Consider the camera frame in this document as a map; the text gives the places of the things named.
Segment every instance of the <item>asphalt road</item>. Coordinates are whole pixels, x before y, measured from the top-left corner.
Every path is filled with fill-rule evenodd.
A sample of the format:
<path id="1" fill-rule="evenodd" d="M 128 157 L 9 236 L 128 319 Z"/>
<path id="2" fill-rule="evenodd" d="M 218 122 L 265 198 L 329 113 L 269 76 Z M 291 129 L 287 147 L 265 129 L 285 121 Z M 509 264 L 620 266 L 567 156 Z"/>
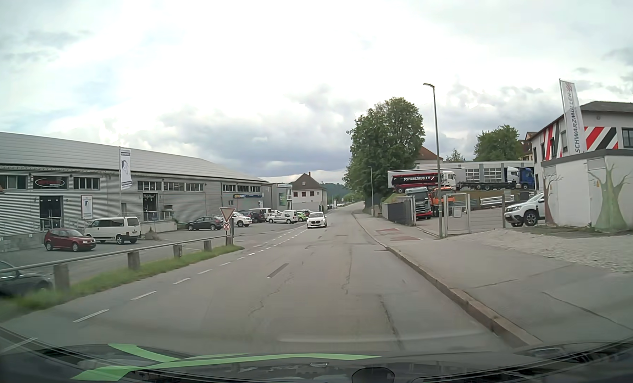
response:
<path id="1" fill-rule="evenodd" d="M 373 242 L 356 208 L 329 213 L 325 229 L 293 226 L 244 251 L 2 325 L 54 345 L 195 354 L 507 349 Z"/>

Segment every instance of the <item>white flag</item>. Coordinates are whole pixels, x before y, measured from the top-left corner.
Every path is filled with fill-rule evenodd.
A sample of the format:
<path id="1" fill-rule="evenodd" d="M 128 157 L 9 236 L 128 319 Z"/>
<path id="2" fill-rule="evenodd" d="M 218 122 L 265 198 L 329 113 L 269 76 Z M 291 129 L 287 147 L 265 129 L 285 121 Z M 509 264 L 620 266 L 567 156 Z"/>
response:
<path id="1" fill-rule="evenodd" d="M 581 118 L 581 106 L 578 104 L 576 96 L 576 86 L 574 83 L 560 80 L 560 90 L 562 92 L 562 106 L 565 109 L 570 154 L 586 152 L 586 134 L 583 128 L 583 118 Z"/>
<path id="2" fill-rule="evenodd" d="M 130 170 L 130 149 L 120 148 L 120 190 L 132 187 L 132 171 Z"/>

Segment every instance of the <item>black car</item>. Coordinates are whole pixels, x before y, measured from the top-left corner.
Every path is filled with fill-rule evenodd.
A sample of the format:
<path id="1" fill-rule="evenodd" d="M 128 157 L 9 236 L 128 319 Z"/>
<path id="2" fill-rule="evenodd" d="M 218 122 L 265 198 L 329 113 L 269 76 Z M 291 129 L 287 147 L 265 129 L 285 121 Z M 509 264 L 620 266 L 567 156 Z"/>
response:
<path id="1" fill-rule="evenodd" d="M 186 230 L 199 231 L 209 229 L 211 231 L 222 230 L 224 222 L 217 217 L 200 217 L 199 219 L 186 224 Z"/>
<path id="2" fill-rule="evenodd" d="M 0 270 L 12 267 L 9 263 L 0 260 Z M 51 287 L 51 280 L 44 274 L 23 271 L 0 273 L 0 296 L 20 296 Z"/>
<path id="3" fill-rule="evenodd" d="M 246 217 L 250 217 L 253 223 L 266 221 L 265 218 L 260 213 L 257 213 L 256 211 L 241 210 L 239 211 L 239 213 L 245 215 Z"/>

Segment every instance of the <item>white van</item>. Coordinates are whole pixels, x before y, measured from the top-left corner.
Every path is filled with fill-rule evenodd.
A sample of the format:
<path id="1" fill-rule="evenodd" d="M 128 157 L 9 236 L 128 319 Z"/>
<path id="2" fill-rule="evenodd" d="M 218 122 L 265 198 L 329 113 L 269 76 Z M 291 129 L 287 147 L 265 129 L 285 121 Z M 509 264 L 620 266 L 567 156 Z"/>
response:
<path id="1" fill-rule="evenodd" d="M 99 218 L 85 229 L 85 235 L 101 243 L 107 240 L 115 240 L 118 245 L 126 240 L 136 243 L 141 237 L 141 223 L 137 217 Z"/>
<path id="2" fill-rule="evenodd" d="M 286 222 L 286 223 L 295 223 L 297 222 L 297 211 L 295 210 L 284 210 L 281 213 L 274 213 L 271 215 L 267 221 L 270 223 L 274 222 Z"/>

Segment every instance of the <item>grass strip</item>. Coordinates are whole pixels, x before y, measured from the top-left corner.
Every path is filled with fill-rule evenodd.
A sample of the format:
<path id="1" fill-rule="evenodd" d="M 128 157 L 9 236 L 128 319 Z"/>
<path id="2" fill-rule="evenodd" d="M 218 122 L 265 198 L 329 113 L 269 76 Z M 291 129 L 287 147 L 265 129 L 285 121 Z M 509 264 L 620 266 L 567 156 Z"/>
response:
<path id="1" fill-rule="evenodd" d="M 31 311 L 48 309 L 56 305 L 61 305 L 69 300 L 82 298 L 83 296 L 112 289 L 120 285 L 139 281 L 140 279 L 166 273 L 177 268 L 201 262 L 202 260 L 221 256 L 222 254 L 233 253 L 234 251 L 242 249 L 244 249 L 242 246 L 236 245 L 219 246 L 212 249 L 212 251 L 197 251 L 186 254 L 180 258 L 172 257 L 145 262 L 141 264 L 141 268 L 136 271 L 126 267 L 106 271 L 72 284 L 68 292 L 42 290 L 25 296 L 0 300 L 0 321 L 11 319 L 14 316 L 20 316 Z"/>

